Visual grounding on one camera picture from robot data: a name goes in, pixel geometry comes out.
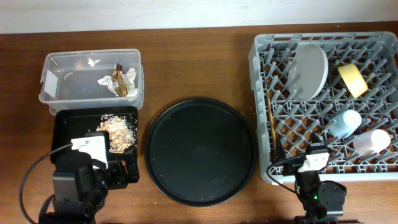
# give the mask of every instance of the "black tray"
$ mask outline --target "black tray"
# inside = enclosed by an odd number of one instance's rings
[[[86,133],[94,133],[97,126],[100,125],[101,116],[104,114],[113,114],[125,116],[126,122],[130,123],[136,133],[136,141],[125,150],[124,154],[110,153],[106,150],[106,158],[110,161],[125,161],[126,169],[131,175],[131,182],[138,181],[138,170],[134,167],[137,164],[137,109],[133,106],[118,106],[109,108],[90,108],[77,110],[63,110],[57,113],[55,117],[55,126],[52,139],[52,150],[71,143],[71,139],[83,138]],[[51,155],[51,162],[54,164],[59,156],[66,151],[61,151]]]
[[[244,118],[207,98],[164,111],[153,123],[145,149],[155,185],[170,198],[198,207],[236,195],[256,163],[255,142]]]

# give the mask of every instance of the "white plate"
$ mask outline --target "white plate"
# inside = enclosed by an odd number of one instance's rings
[[[293,58],[288,79],[292,75],[295,78],[288,89],[291,93],[297,90],[295,100],[307,101],[316,97],[328,76],[328,58],[325,52],[316,44],[304,46]]]

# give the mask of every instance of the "plastic bin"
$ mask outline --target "plastic bin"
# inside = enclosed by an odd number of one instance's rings
[[[292,60],[303,46],[317,44],[326,53],[329,74],[318,96],[306,102],[291,100],[285,90]],[[257,111],[257,139],[261,177],[272,164],[271,122],[281,137],[287,157],[305,152],[310,133],[315,133],[333,151],[321,180],[338,182],[398,180],[398,40],[391,32],[352,32],[319,34],[262,34],[254,39],[249,53],[251,88]],[[339,79],[337,68],[355,64],[369,90],[353,98]],[[270,108],[267,97],[271,99]],[[329,121],[345,110],[356,110],[362,124],[348,139],[334,138]],[[390,134],[391,145],[380,153],[362,156],[353,149],[357,135],[373,129]],[[294,182],[282,175],[282,167],[270,170],[279,182]]]
[[[97,80],[112,75],[115,64],[123,66],[123,73],[135,68],[134,80],[138,94],[118,97]],[[80,108],[134,106],[144,104],[144,71],[136,49],[87,50],[48,54],[40,81],[43,86],[39,100],[50,106],[50,113]]]

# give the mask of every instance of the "white wall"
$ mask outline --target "white wall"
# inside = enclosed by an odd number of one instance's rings
[[[398,21],[398,0],[0,0],[0,33]]]

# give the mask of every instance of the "clear plastic container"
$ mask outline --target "clear plastic container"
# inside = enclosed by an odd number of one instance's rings
[[[97,80],[112,75],[115,64],[123,66],[123,73],[135,68],[136,96],[118,97]],[[136,49],[87,50],[48,54],[40,81],[43,86],[39,100],[50,106],[50,113],[80,108],[135,106],[144,104],[144,71]]]

